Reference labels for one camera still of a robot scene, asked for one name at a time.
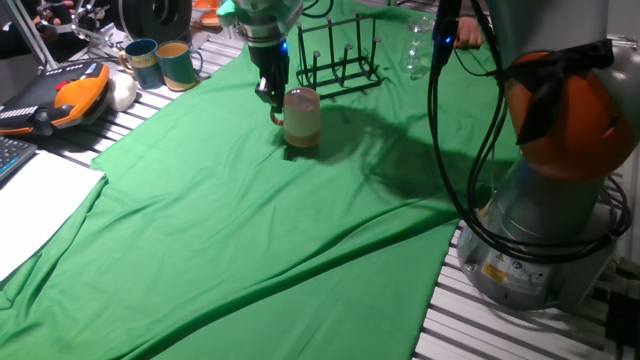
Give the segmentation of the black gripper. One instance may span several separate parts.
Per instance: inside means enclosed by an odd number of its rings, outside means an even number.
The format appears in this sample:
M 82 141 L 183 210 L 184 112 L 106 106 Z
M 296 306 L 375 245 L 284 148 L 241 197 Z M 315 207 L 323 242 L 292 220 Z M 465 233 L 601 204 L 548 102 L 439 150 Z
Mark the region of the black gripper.
M 258 67 L 259 81 L 255 94 L 271 105 L 273 114 L 283 112 L 286 84 L 289 75 L 289 50 L 286 41 L 266 47 L 249 47 L 252 63 Z

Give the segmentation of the person's left hand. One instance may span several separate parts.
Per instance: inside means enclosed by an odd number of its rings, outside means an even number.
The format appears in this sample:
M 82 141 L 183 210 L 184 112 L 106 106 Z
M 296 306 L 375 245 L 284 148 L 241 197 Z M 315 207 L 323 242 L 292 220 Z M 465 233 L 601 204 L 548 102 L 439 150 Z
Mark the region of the person's left hand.
M 477 20 L 474 17 L 460 17 L 454 47 L 472 50 L 479 49 L 483 44 L 484 38 Z

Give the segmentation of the bare bystander hand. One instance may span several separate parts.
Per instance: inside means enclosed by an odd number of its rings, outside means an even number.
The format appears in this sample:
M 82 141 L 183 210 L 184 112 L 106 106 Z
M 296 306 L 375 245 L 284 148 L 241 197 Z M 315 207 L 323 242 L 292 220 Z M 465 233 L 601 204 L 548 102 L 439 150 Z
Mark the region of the bare bystander hand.
M 42 0 L 36 7 L 39 20 L 35 23 L 35 27 L 40 33 L 70 32 L 74 12 L 74 2 L 71 0 Z

